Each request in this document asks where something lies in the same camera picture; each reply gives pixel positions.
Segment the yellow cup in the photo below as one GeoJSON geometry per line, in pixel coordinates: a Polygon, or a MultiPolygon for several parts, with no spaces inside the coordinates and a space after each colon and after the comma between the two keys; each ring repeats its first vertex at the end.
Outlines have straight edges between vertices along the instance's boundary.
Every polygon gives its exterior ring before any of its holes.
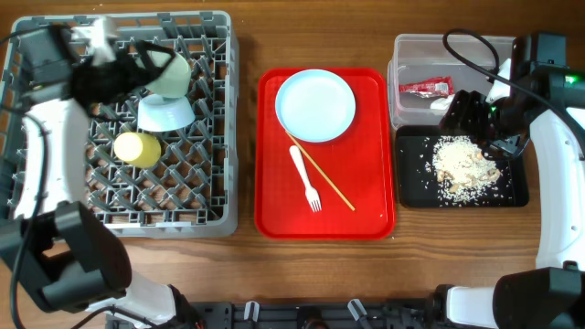
{"type": "Polygon", "coordinates": [[[158,139],[147,133],[121,133],[113,150],[120,160],[138,168],[152,167],[161,157],[158,139]]]}

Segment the white paper napkin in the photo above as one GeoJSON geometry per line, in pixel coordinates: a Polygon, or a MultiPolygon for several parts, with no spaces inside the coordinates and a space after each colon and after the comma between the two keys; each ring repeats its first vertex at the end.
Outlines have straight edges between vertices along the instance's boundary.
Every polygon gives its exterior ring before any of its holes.
{"type": "Polygon", "coordinates": [[[436,111],[447,111],[450,108],[453,99],[454,94],[449,95],[448,97],[445,98],[436,99],[431,103],[430,109],[436,111]]]}

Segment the white plastic fork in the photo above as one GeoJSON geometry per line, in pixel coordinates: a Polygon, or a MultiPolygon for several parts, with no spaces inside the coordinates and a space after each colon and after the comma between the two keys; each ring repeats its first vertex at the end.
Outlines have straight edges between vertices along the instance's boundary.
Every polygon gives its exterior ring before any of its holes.
{"type": "Polygon", "coordinates": [[[303,156],[301,150],[298,146],[292,145],[289,148],[289,153],[292,158],[292,161],[298,171],[299,176],[304,185],[304,193],[307,199],[307,202],[312,209],[313,212],[319,212],[322,210],[321,200],[317,190],[311,185],[309,176],[306,172],[306,168],[303,162],[303,156]]]}

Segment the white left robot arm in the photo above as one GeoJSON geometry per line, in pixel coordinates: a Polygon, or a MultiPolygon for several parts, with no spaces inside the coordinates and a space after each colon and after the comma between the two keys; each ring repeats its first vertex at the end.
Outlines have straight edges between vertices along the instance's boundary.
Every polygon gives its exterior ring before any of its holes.
{"type": "Polygon", "coordinates": [[[24,32],[31,73],[18,110],[27,133],[22,195],[1,230],[1,257],[11,285],[46,312],[111,313],[135,326],[169,328],[184,321],[180,294],[134,272],[121,241],[94,217],[85,197],[85,143],[90,108],[111,103],[161,75],[114,47],[107,17],[88,27],[24,32]]]}

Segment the large light blue plate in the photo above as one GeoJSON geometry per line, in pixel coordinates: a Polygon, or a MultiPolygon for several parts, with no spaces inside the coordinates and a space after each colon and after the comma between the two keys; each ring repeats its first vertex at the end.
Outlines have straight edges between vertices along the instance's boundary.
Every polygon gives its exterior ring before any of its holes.
{"type": "Polygon", "coordinates": [[[339,75],[324,69],[294,73],[274,101],[278,122],[294,138],[309,143],[341,136],[356,117],[356,97],[339,75]]]}

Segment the red snack wrapper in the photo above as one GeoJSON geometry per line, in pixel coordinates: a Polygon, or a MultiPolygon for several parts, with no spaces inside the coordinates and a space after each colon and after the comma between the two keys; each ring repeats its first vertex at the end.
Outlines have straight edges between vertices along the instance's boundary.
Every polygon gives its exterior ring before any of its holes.
{"type": "Polygon", "coordinates": [[[421,98],[448,97],[454,94],[451,77],[434,77],[424,81],[399,85],[400,93],[410,93],[421,98]]]}

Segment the small light blue saucer bowl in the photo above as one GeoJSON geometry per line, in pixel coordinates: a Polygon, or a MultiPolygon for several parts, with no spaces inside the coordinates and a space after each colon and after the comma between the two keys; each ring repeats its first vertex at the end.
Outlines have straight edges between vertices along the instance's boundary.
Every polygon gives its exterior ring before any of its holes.
{"type": "Polygon", "coordinates": [[[138,104],[137,125],[148,132],[175,131],[193,123],[196,116],[187,97],[166,98],[151,94],[138,104]]]}

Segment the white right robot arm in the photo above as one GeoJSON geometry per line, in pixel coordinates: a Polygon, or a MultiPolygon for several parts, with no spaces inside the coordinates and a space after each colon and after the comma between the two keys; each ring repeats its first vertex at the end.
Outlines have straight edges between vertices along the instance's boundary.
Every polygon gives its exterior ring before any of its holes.
{"type": "Polygon", "coordinates": [[[536,267],[493,287],[441,285],[428,324],[455,328],[581,328],[584,325],[584,74],[566,62],[566,38],[518,37],[508,64],[487,70],[446,50],[492,82],[487,95],[459,91],[440,122],[472,138],[489,160],[512,160],[527,143],[537,155],[540,241],[536,267]]]}

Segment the light green rice bowl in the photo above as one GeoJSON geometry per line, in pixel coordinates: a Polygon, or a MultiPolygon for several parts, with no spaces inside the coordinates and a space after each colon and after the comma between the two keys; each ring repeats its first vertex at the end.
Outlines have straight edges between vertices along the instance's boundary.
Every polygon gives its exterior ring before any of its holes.
{"type": "Polygon", "coordinates": [[[145,87],[154,94],[166,98],[186,96],[191,80],[191,67],[180,54],[170,61],[164,72],[145,87]]]}

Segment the rice food waste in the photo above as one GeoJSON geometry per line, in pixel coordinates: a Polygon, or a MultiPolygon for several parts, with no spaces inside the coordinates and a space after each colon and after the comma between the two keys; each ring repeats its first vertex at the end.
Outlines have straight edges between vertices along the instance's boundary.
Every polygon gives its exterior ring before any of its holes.
{"type": "Polygon", "coordinates": [[[502,171],[486,160],[481,149],[467,136],[439,136],[424,169],[438,183],[440,206],[477,205],[489,188],[495,187],[502,171]]]}

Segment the wooden chopstick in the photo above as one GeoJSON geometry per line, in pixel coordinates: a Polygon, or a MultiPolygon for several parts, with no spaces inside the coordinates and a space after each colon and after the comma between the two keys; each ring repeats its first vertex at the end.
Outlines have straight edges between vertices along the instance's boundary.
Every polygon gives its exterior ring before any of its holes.
{"type": "Polygon", "coordinates": [[[339,195],[339,197],[347,204],[347,206],[352,210],[356,211],[355,206],[346,198],[346,196],[341,192],[341,190],[335,185],[335,183],[329,178],[329,176],[323,171],[323,169],[319,166],[319,164],[310,156],[302,145],[292,136],[291,133],[285,130],[287,135],[291,138],[293,143],[300,149],[303,155],[312,163],[314,168],[321,174],[324,180],[334,189],[334,191],[339,195]]]}

